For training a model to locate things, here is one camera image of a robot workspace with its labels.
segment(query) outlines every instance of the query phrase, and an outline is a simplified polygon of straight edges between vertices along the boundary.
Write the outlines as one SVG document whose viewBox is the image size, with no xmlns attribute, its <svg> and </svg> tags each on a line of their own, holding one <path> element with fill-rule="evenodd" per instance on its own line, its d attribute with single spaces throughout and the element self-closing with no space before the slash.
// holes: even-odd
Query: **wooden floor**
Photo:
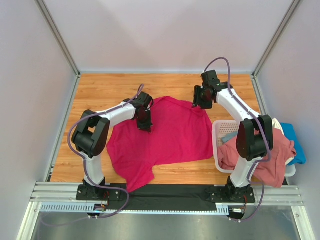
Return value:
<svg viewBox="0 0 320 240">
<path fill-rule="evenodd" d="M 221 82 L 227 81 L 226 74 L 219 74 Z M 73 102 L 72 110 L 55 163 L 51 182 L 81 182 L 84 177 L 83 161 L 67 145 L 67 132 L 83 111 L 101 111 L 131 98 L 140 84 L 143 91 L 154 99 L 171 96 L 178 100 L 193 101 L 194 86 L 201 85 L 199 74 L 83 74 Z M 231 84 L 237 94 L 255 111 L 259 111 L 256 95 L 248 74 L 232 74 Z M 214 104 L 207 110 L 212 122 L 231 120 L 230 114 L 220 105 Z M 111 164 L 107 150 L 102 153 L 102 170 L 109 183 L 125 183 Z M 152 184 L 225 184 L 229 174 L 219 172 L 214 158 L 158 165 L 153 167 L 155 179 Z"/>
</svg>

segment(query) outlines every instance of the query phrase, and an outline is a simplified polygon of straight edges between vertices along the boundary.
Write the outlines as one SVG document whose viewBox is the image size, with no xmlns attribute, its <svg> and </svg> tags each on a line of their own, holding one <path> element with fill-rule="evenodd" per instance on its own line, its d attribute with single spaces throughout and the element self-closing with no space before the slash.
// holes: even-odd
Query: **gray cloth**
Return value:
<svg viewBox="0 0 320 240">
<path fill-rule="evenodd" d="M 229 140 L 233 139 L 235 136 L 237 136 L 238 131 L 234 131 L 231 133 L 228 133 L 227 135 L 223 136 L 221 138 L 221 141 L 225 144 L 226 142 L 228 142 Z"/>
</svg>

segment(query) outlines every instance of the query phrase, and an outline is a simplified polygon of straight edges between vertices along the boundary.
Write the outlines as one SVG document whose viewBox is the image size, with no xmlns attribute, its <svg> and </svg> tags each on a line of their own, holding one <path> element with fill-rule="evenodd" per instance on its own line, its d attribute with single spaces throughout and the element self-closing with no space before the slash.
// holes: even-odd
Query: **plastic basket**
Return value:
<svg viewBox="0 0 320 240">
<path fill-rule="evenodd" d="M 220 147 L 223 142 L 221 141 L 221 138 L 226 136 L 227 134 L 233 133 L 238 131 L 239 125 L 234 120 L 217 120 L 212 125 L 212 143 L 213 143 L 213 156 L 215 161 L 216 168 L 226 174 L 231 174 L 233 170 L 226 170 L 222 169 L 219 166 L 218 161 L 218 147 Z M 285 168 L 285 177 L 292 177 L 296 173 L 296 166 L 290 165 L 286 166 Z"/>
</svg>

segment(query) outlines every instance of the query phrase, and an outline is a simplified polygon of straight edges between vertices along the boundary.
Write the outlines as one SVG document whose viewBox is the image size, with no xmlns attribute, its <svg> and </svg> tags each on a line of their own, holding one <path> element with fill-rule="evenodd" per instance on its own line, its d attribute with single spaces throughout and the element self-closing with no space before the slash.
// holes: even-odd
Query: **blue cloth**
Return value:
<svg viewBox="0 0 320 240">
<path fill-rule="evenodd" d="M 305 164 L 307 159 L 306 159 L 304 150 L 297 139 L 294 126 L 292 126 L 289 123 L 280 123 L 280 124 L 283 129 L 285 137 L 290 141 L 294 141 L 294 149 L 296 151 L 296 156 L 288 165 Z"/>
<path fill-rule="evenodd" d="M 221 138 L 221 141 L 225 144 L 226 142 L 228 142 L 229 140 L 233 139 L 235 136 L 237 136 L 238 131 L 234 131 L 231 133 L 228 133 L 227 135 L 223 136 Z"/>
</svg>

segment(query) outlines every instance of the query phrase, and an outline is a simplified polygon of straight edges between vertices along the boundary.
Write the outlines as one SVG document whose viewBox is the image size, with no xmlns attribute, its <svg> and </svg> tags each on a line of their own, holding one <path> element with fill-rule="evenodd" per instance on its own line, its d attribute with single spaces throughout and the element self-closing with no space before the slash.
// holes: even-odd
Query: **white laundry basket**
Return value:
<svg viewBox="0 0 320 240">
<path fill-rule="evenodd" d="M 217 120 L 212 125 L 212 143 L 213 143 L 213 156 L 215 161 L 216 168 L 226 174 L 231 174 L 233 170 L 226 170 L 222 169 L 219 166 L 218 161 L 218 147 L 220 147 L 223 142 L 221 141 L 221 138 L 226 136 L 227 134 L 233 133 L 238 131 L 239 125 L 234 120 Z M 292 177 L 296 173 L 296 166 L 293 165 L 287 165 L 285 168 L 285 177 Z"/>
</svg>

